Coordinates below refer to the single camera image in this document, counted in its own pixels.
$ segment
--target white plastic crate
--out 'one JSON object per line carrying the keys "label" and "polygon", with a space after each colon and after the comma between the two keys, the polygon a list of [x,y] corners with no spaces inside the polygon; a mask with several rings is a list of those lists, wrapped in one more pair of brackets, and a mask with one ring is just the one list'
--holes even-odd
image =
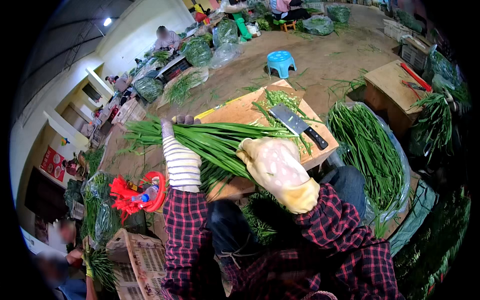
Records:
{"label": "white plastic crate", "polygon": [[303,8],[315,8],[318,9],[319,11],[325,13],[325,7],[323,2],[309,2],[309,3],[304,3],[302,4]]}
{"label": "white plastic crate", "polygon": [[115,263],[120,300],[164,300],[160,290],[165,277],[165,249],[161,240],[120,228],[107,243]]}
{"label": "white plastic crate", "polygon": [[410,44],[402,45],[402,58],[418,72],[423,71],[427,63],[427,55]]}
{"label": "white plastic crate", "polygon": [[399,42],[400,38],[404,35],[412,35],[412,31],[410,28],[403,26],[398,22],[384,19],[384,25],[385,35],[391,37],[397,42]]}

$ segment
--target window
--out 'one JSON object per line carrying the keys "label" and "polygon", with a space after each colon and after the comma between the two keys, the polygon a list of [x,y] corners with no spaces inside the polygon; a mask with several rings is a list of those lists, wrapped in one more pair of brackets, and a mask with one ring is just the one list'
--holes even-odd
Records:
{"label": "window", "polygon": [[95,101],[96,103],[100,100],[101,96],[100,94],[93,88],[93,86],[91,86],[90,84],[87,84],[83,89],[82,91],[85,92],[85,94],[87,94],[87,96],[90,97],[90,99],[92,99],[93,101]]}

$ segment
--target poster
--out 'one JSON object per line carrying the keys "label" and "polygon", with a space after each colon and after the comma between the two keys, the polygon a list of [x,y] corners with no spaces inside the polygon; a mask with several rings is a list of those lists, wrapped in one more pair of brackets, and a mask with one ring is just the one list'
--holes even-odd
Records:
{"label": "poster", "polygon": [[52,147],[48,146],[40,168],[62,182],[63,175],[65,174],[65,168],[61,165],[63,159],[63,156],[53,150]]}

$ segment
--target dirt floor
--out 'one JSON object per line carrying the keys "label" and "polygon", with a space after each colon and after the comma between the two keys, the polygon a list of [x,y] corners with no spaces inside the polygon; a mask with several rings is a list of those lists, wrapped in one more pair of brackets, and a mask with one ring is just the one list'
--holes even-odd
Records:
{"label": "dirt floor", "polygon": [[[395,53],[398,43],[383,33],[382,19],[389,19],[377,7],[350,5],[349,31],[340,31],[339,36],[313,37],[311,40],[281,32],[262,32],[262,35],[243,44],[244,53],[235,61],[218,70],[211,70],[209,79],[191,90],[192,97],[179,108],[165,105],[159,110],[156,103],[148,112],[160,117],[177,114],[197,115],[203,111],[249,93],[242,88],[264,86],[279,80],[276,74],[266,72],[266,56],[277,50],[289,51],[297,71],[290,71],[289,82],[295,88],[305,88],[305,101],[320,116],[325,115],[337,100],[328,87],[336,82],[327,79],[352,80],[359,76],[360,69],[374,70],[399,58]],[[144,156],[133,153],[117,154],[127,146],[123,132],[113,127],[101,169],[140,179],[150,170],[165,169],[161,148],[149,149]],[[157,215],[153,228],[155,234],[166,238],[163,221]]]}

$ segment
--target wooden cutting board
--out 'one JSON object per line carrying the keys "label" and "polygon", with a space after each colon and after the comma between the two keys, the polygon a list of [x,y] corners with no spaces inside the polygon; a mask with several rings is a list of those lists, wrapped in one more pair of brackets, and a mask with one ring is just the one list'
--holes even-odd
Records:
{"label": "wooden cutting board", "polygon": [[[202,123],[214,123],[214,122],[230,122],[230,123],[240,123],[240,124],[249,124],[254,121],[261,123],[265,126],[268,126],[268,122],[265,118],[262,118],[263,113],[259,112],[252,102],[262,102],[264,101],[264,89],[267,88],[270,90],[284,90],[290,94],[291,97],[298,96],[302,97],[303,92],[295,91],[285,80],[280,80],[273,83],[270,86],[263,87],[258,91],[246,94],[240,98],[234,99],[227,102],[224,105],[217,106],[213,109],[210,109],[204,113],[201,113],[195,118],[199,118]],[[313,109],[302,99],[299,105],[299,108],[307,115],[310,119],[320,120],[318,115],[313,111]],[[338,143],[327,129],[327,127],[321,123],[317,122],[308,122],[311,123],[312,128],[317,131],[328,143],[328,147],[324,150],[320,150],[319,147],[305,134],[303,137],[309,143],[313,143],[312,146],[312,156],[308,153],[300,154],[300,162],[306,170],[309,170],[313,167],[316,167],[322,164],[327,157],[332,154],[332,152],[338,148]],[[208,195],[208,201],[214,201],[219,199],[231,199],[237,200],[243,197],[248,196],[250,193],[255,192],[255,185],[246,178],[235,177],[232,179],[220,193],[218,190],[222,187],[223,183],[219,183]]]}

